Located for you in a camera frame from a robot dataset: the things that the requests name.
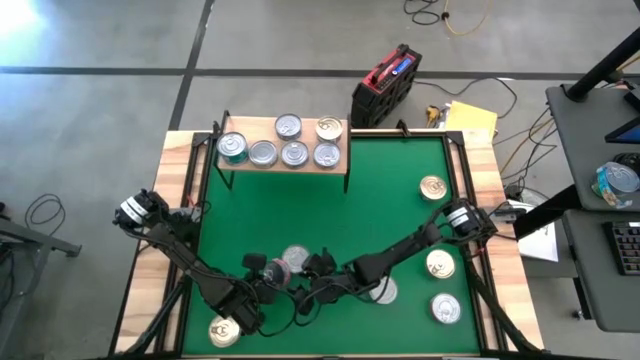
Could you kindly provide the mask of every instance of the can lid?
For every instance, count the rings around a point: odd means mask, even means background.
[[[209,326],[209,338],[217,347],[227,347],[240,337],[240,326],[231,317],[216,316]]]
[[[392,277],[388,277],[388,279],[389,281],[387,282],[387,277],[383,277],[380,279],[380,285],[369,291],[371,299],[377,300],[376,302],[378,304],[391,304],[398,296],[398,286],[396,285],[395,280],[393,280]],[[387,288],[384,290],[384,294],[382,294],[385,284],[387,285]]]
[[[460,320],[460,303],[453,295],[440,293],[431,300],[431,313],[443,324]]]
[[[224,156],[238,155],[246,148],[247,140],[237,132],[226,133],[218,140],[218,151]]]
[[[447,194],[447,185],[438,176],[425,176],[420,181],[420,192],[427,199],[439,200]]]
[[[270,165],[278,159],[278,150],[271,141],[261,140],[251,146],[249,158],[254,164]]]
[[[427,255],[427,270],[437,278],[446,279],[455,270],[453,257],[444,250],[433,250]]]
[[[282,260],[289,266],[289,270],[298,274],[302,272],[302,265],[309,257],[309,250],[302,245],[291,245],[282,253]]]
[[[340,148],[336,144],[320,143],[313,151],[313,160],[321,166],[335,166],[340,162]]]
[[[276,132],[284,136],[293,136],[302,130],[302,120],[295,114],[284,114],[276,119]]]
[[[282,147],[282,161],[289,165],[301,165],[308,159],[307,145],[299,141],[290,141]]]
[[[316,124],[316,134],[324,140],[335,140],[342,134],[342,121],[333,116],[324,116]]]
[[[638,174],[630,167],[610,162],[606,166],[609,185],[617,192],[631,193],[640,187]]]

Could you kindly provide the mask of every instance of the table leg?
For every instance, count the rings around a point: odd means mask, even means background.
[[[575,185],[571,185],[535,209],[519,217],[513,227],[516,238],[523,238],[558,219],[565,210],[580,209],[580,198]]]
[[[80,254],[82,246],[73,245],[53,236],[41,234],[37,231],[14,224],[7,220],[0,220],[0,235],[5,235],[25,242],[36,242],[52,250],[60,250],[68,257],[76,257]]]

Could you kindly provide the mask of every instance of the keyboard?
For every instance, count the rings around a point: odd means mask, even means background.
[[[640,275],[640,222],[602,224],[621,275]]]

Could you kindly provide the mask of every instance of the metal can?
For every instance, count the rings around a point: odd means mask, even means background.
[[[338,142],[342,136],[342,121],[333,116],[325,116],[316,123],[316,135],[318,140]]]
[[[291,245],[282,253],[282,260],[293,274],[302,272],[302,265],[309,257],[309,250],[302,245]]]
[[[302,134],[302,120],[295,114],[284,114],[276,119],[276,134],[284,141],[295,140]]]
[[[313,151],[313,162],[321,169],[333,169],[340,162],[340,148],[333,143],[320,143]]]
[[[278,149],[271,141],[258,141],[249,150],[249,160],[256,167],[268,169],[278,161]]]
[[[638,174],[630,167],[614,162],[608,162],[603,165],[602,168],[606,183],[614,194],[629,194],[636,192],[640,187]],[[596,175],[593,179],[591,189],[593,189],[598,196],[602,197],[599,185],[598,176]]]
[[[229,132],[218,139],[218,152],[229,165],[240,165],[247,161],[249,151],[247,139],[237,132]]]
[[[380,285],[378,285],[375,289],[369,291],[369,296],[371,297],[371,300],[374,300],[378,304],[391,304],[396,299],[396,297],[398,297],[398,286],[396,285],[396,282],[392,277],[385,276],[380,280]]]
[[[420,181],[420,194],[425,200],[440,200],[447,194],[447,184],[438,176],[425,176]]]
[[[427,255],[427,271],[438,279],[450,277],[455,270],[453,257],[448,252],[436,249]]]
[[[229,347],[240,338],[240,325],[231,317],[216,316],[209,326],[209,338],[215,347]]]
[[[460,313],[460,303],[453,295],[440,293],[431,299],[431,314],[443,324],[456,323]]]
[[[269,284],[277,288],[283,288],[289,285],[291,270],[284,260],[273,259],[262,270],[262,276]]]
[[[282,162],[291,169],[303,167],[309,160],[307,145],[300,141],[290,141],[282,147]]]

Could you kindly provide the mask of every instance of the yellow paper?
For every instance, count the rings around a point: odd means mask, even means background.
[[[459,101],[453,101],[447,116],[445,129],[486,129],[489,133],[489,139],[493,140],[497,121],[498,114],[494,112],[467,105]]]

